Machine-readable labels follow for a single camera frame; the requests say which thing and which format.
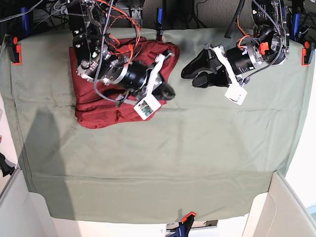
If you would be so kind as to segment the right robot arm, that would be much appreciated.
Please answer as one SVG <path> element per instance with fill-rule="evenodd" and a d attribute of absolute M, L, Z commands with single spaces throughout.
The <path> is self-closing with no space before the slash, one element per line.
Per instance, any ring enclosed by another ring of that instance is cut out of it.
<path fill-rule="evenodd" d="M 173 88 L 161 74 L 174 52 L 165 49 L 152 63 L 141 60 L 148 41 L 141 41 L 140 26 L 112 0 L 67 0 L 64 2 L 73 34 L 77 59 L 76 73 L 93 84 L 102 99 L 120 106 L 145 101 L 169 101 Z M 126 19 L 135 30 L 135 38 L 121 42 L 108 30 L 117 19 Z"/>

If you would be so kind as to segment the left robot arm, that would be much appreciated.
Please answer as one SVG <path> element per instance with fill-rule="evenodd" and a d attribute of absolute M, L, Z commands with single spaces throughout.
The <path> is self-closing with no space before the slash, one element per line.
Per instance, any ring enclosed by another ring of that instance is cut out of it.
<path fill-rule="evenodd" d="M 193 87 L 244 87 L 251 76 L 282 64 L 289 55 L 289 32 L 281 0 L 254 0 L 251 5 L 253 33 L 241 30 L 236 46 L 225 49 L 206 43 L 203 50 L 181 71 Z"/>

